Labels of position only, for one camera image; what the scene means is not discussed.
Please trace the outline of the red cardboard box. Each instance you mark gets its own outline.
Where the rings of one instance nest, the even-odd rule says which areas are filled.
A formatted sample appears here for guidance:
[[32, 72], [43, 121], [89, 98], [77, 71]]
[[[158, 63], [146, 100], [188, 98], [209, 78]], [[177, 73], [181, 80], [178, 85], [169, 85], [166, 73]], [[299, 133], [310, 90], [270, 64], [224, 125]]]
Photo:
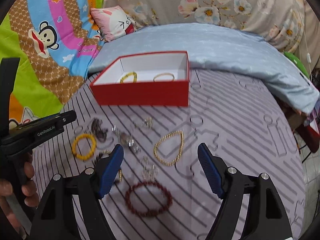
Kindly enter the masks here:
[[[99, 105], [189, 105], [189, 57], [186, 51], [157, 51], [120, 56], [90, 84]], [[172, 73], [174, 81], [153, 81]]]

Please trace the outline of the lilac striped bed sheet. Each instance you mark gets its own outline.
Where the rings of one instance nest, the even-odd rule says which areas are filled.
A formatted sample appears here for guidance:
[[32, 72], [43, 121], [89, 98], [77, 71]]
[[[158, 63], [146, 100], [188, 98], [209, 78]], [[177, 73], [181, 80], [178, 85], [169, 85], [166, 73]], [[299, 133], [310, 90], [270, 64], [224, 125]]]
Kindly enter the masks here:
[[[241, 173], [267, 173], [281, 197], [294, 239], [302, 231], [304, 173], [296, 141], [274, 97], [259, 81], [235, 74], [194, 70], [189, 106], [99, 106], [87, 84], [69, 100], [65, 111], [77, 119], [64, 133], [34, 151], [35, 183], [43, 194], [54, 174], [76, 176], [91, 167], [71, 152], [74, 138], [89, 132], [94, 118], [103, 126], [133, 136], [140, 151], [125, 151], [123, 178], [102, 200], [101, 207], [117, 239], [205, 239], [220, 207], [197, 159], [197, 147], [207, 144], [213, 155]], [[153, 118], [153, 129], [135, 129], [133, 121]], [[125, 205], [125, 192], [140, 181], [148, 156], [159, 168], [156, 180], [172, 194], [169, 211], [140, 218]]]

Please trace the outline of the small silver pendant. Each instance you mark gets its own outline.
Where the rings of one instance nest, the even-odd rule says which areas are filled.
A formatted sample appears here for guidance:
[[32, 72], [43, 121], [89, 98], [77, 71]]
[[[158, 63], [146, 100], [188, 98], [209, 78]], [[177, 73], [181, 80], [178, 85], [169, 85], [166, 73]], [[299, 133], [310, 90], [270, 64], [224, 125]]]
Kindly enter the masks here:
[[153, 118], [148, 116], [142, 120], [135, 120], [132, 125], [135, 129], [153, 129]]

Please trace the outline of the light blue pillow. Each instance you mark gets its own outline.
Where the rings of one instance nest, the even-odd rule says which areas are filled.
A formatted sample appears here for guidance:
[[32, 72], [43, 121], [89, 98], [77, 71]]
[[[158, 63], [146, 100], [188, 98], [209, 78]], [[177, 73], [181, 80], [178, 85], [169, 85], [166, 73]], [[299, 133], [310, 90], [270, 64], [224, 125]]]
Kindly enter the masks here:
[[182, 23], [142, 28], [106, 42], [88, 71], [99, 72], [119, 56], [174, 50], [188, 53], [191, 68], [260, 79], [272, 94], [305, 114], [312, 112], [319, 99], [315, 86], [263, 37], [213, 24]]

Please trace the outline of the grey floral quilt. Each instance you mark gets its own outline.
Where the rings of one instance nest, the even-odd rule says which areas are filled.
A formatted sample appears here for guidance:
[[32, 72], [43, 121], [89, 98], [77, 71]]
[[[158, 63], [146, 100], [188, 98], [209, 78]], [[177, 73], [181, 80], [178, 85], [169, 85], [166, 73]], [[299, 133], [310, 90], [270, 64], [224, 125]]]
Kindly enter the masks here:
[[121, 6], [137, 28], [173, 23], [214, 24], [262, 36], [280, 51], [304, 41], [306, 0], [104, 0]]

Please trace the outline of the silver metal watch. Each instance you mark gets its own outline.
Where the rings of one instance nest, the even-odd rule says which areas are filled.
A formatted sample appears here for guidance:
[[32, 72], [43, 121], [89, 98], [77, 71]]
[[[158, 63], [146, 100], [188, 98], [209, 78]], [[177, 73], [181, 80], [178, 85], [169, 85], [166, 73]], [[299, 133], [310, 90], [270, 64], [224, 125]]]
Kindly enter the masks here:
[[112, 132], [118, 138], [120, 144], [128, 148], [132, 153], [137, 154], [140, 148], [130, 134], [121, 131], [117, 126], [112, 127]]

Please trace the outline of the colourful monkey cartoon blanket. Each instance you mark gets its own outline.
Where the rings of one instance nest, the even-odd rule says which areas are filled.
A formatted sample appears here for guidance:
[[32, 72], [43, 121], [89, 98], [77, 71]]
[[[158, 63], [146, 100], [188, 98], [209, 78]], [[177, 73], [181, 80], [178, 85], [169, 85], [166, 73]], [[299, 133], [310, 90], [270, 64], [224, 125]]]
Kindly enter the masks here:
[[5, 0], [1, 58], [20, 62], [10, 96], [14, 128], [61, 111], [103, 44], [90, 10], [103, 0]]

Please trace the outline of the green plush toy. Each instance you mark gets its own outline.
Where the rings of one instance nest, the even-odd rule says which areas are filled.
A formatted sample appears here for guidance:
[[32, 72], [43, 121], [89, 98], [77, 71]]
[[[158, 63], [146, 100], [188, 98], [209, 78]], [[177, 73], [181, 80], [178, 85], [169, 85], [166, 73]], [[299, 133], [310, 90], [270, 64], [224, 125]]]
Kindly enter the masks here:
[[308, 78], [310, 79], [310, 76], [304, 67], [304, 64], [300, 61], [298, 57], [293, 55], [292, 53], [289, 53], [288, 51], [283, 52], [283, 54], [291, 61], [294, 63], [294, 65]]

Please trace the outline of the silver chain cluster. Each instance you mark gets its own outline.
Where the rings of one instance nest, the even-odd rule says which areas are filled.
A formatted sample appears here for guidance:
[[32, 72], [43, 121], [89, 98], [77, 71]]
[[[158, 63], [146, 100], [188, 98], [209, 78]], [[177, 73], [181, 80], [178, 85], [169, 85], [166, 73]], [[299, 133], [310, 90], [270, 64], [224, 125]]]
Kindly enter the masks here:
[[147, 181], [155, 181], [156, 177], [159, 173], [158, 166], [155, 165], [154, 162], [150, 160], [148, 156], [144, 156], [139, 160], [139, 163], [142, 165], [142, 177]]

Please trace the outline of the dark purple bead strand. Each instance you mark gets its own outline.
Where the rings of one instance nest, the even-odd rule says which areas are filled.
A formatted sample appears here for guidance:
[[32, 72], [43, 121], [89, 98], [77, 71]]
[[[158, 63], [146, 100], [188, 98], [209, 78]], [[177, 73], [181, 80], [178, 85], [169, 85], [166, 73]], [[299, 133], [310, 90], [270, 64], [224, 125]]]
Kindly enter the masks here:
[[98, 118], [94, 118], [91, 123], [91, 132], [99, 142], [105, 142], [108, 133], [107, 128], [101, 127], [102, 123], [103, 121]]

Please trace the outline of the gold bangle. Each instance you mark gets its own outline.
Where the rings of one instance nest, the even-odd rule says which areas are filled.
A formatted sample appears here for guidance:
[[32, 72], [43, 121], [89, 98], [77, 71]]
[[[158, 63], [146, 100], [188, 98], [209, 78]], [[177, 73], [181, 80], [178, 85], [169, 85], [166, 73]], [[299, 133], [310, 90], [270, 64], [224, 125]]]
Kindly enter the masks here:
[[154, 78], [153, 81], [174, 81], [175, 80], [175, 76], [172, 73], [160, 73], [157, 74]]

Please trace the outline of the pink rabbit cushion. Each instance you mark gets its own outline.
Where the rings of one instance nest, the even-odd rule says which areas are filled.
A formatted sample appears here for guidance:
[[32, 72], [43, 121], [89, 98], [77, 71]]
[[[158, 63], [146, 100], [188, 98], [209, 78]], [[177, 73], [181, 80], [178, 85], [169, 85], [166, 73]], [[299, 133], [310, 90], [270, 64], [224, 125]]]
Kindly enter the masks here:
[[131, 19], [118, 5], [109, 8], [91, 8], [90, 13], [105, 42], [111, 42], [135, 32]]

